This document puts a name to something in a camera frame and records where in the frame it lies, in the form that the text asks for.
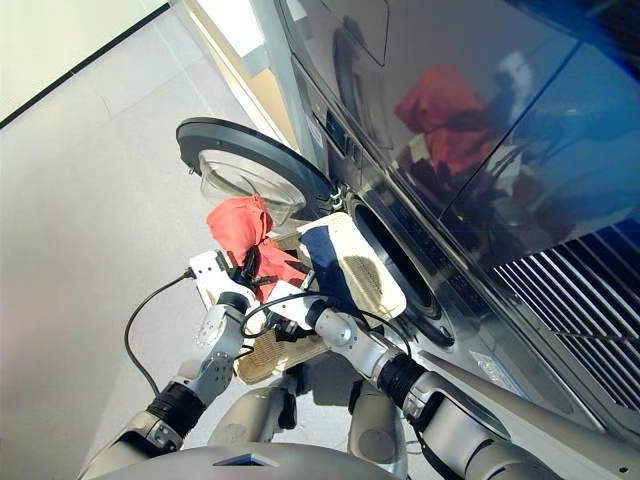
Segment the washing machine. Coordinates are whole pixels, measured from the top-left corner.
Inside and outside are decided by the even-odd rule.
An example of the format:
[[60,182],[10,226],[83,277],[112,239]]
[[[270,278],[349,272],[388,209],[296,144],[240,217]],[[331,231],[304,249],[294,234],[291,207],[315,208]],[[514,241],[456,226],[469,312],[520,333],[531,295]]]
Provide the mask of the washing machine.
[[551,3],[277,0],[313,161],[222,119],[177,140],[205,195],[347,212],[423,351],[640,447],[639,57],[623,6]]

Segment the door glass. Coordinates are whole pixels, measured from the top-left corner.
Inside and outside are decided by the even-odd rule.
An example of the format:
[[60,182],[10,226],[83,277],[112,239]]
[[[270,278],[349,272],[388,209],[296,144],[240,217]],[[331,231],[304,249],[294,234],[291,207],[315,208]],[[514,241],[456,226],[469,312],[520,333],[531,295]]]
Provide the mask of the door glass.
[[280,226],[304,208],[304,195],[290,181],[273,170],[239,155],[204,150],[200,152],[201,192],[212,203],[229,197],[260,195]]

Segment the laundry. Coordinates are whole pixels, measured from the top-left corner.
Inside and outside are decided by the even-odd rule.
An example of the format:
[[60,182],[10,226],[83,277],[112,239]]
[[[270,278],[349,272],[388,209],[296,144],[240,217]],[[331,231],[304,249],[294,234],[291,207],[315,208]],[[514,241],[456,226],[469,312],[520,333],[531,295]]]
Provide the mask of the laundry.
[[235,266],[243,265],[247,251],[254,245],[260,253],[257,277],[273,281],[260,285],[256,297],[261,302],[271,293],[277,280],[300,286],[306,273],[297,270],[298,259],[283,252],[267,237],[273,220],[264,200],[258,196],[230,198],[207,215],[207,225],[214,240],[225,250]]
[[300,236],[300,242],[309,252],[320,290],[353,304],[347,280],[331,243],[329,227],[321,225],[307,230]]

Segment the red cloth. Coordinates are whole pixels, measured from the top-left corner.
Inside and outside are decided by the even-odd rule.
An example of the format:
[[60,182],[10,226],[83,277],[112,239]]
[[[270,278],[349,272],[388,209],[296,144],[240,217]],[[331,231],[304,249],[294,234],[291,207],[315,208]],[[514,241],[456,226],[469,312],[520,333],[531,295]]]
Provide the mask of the red cloth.
[[[267,237],[273,221],[264,200],[258,195],[223,201],[207,215],[207,225],[235,266],[242,265],[247,250],[257,245],[260,252],[258,277],[276,277],[296,286],[302,284],[305,274],[287,264],[287,261],[297,263],[298,259],[280,250],[276,242]],[[258,287],[258,300],[264,302],[274,284]]]
[[451,66],[428,68],[395,108],[414,133],[424,133],[433,168],[451,176],[482,162],[489,153],[485,106]]

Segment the washing machine door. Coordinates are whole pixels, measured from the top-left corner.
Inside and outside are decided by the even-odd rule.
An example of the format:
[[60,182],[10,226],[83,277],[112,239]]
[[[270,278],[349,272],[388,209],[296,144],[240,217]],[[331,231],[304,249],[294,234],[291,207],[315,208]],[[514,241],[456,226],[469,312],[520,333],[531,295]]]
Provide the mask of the washing machine door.
[[176,131],[182,161],[202,176],[205,197],[258,194],[275,225],[331,213],[329,179],[285,145],[218,118],[190,118]]

